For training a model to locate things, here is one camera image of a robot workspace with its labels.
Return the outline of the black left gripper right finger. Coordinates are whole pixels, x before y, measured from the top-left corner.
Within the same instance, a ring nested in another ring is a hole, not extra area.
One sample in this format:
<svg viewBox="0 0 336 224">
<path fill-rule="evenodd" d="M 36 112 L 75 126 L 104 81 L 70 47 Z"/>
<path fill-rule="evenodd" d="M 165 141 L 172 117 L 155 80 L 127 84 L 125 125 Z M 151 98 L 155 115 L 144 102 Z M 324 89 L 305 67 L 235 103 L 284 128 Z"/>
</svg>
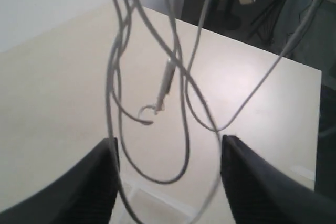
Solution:
<svg viewBox="0 0 336 224">
<path fill-rule="evenodd" d="M 222 183 L 235 223 L 335 223 L 335 203 L 288 177 L 234 135 L 222 138 Z"/>
</svg>

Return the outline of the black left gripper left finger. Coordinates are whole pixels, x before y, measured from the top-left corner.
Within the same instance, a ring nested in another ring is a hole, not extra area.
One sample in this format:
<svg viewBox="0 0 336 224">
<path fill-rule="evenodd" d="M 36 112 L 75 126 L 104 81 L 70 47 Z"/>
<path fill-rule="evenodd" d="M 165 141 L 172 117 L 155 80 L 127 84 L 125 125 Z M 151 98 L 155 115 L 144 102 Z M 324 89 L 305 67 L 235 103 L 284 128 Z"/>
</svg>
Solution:
<svg viewBox="0 0 336 224">
<path fill-rule="evenodd" d="M 118 193 L 117 172 L 103 139 L 53 183 L 1 212 L 1 223 L 109 223 Z"/>
</svg>

